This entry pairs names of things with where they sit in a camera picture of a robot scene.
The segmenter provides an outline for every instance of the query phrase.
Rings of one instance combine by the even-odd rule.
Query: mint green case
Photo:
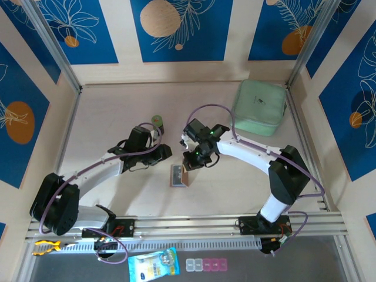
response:
[[[286,90],[280,86],[243,80],[233,104],[235,127],[271,136],[280,125],[286,108]]]

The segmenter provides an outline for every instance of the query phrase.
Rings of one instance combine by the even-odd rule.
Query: plastic packaging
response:
[[[165,251],[129,257],[130,282],[147,282],[166,275],[179,275],[179,262],[174,247]]]
[[[242,81],[232,108],[235,127],[263,136],[273,135],[284,115],[285,98],[286,91],[280,86]]]

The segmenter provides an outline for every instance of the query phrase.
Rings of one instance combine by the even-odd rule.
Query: blue panel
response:
[[[0,44],[0,180],[19,188],[49,102]]]
[[[4,230],[5,230],[5,223],[0,222],[0,239],[2,237],[2,233],[4,232]]]
[[[320,95],[351,180],[376,168],[376,22]]]
[[[249,60],[295,60],[321,9],[320,0],[264,0]]]
[[[371,231],[376,239],[376,213],[366,216],[368,224],[370,225]]]
[[[98,0],[37,3],[72,65],[118,63]]]
[[[10,0],[0,0],[0,6],[56,84],[61,73],[58,64],[53,59],[33,24],[26,16],[25,11],[14,2]]]
[[[359,5],[361,0],[342,0],[338,9],[329,22],[325,32],[318,42],[311,58],[307,62],[307,70],[311,77],[317,72],[326,55],[329,53],[334,42],[346,26],[351,15]]]
[[[223,61],[232,0],[131,0],[143,62]]]

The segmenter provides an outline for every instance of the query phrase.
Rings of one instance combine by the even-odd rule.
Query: white floor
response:
[[[162,143],[173,156],[147,170],[126,172],[90,191],[80,204],[102,204],[118,216],[194,216],[257,213],[270,194],[268,176],[247,163],[222,157],[211,169],[190,172],[187,188],[169,187],[170,165],[182,161],[180,135],[189,113],[206,103],[231,107],[238,82],[138,84],[85,88],[82,92],[61,173],[82,169],[98,160],[132,128],[161,115]],[[195,116],[209,127],[229,124],[222,109],[205,108]],[[297,132],[287,110],[273,137],[239,132],[269,146],[295,146],[301,151]],[[309,183],[303,193],[314,191]],[[316,198],[297,201],[291,210],[319,211]]]

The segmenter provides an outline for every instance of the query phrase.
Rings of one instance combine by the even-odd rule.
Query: black base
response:
[[[133,237],[133,232],[135,230],[134,219],[114,219],[111,222],[111,225],[114,226],[114,228],[109,230],[108,233],[111,234],[113,237],[116,237],[116,238],[119,238],[119,237],[132,238]],[[87,229],[82,230],[82,238],[101,238],[101,237],[103,236],[94,231],[87,230]]]
[[[281,224],[290,224],[288,216],[280,216],[278,220],[267,226],[260,224],[260,217],[258,216],[241,216],[239,217],[239,229],[241,235],[276,235],[281,234]]]

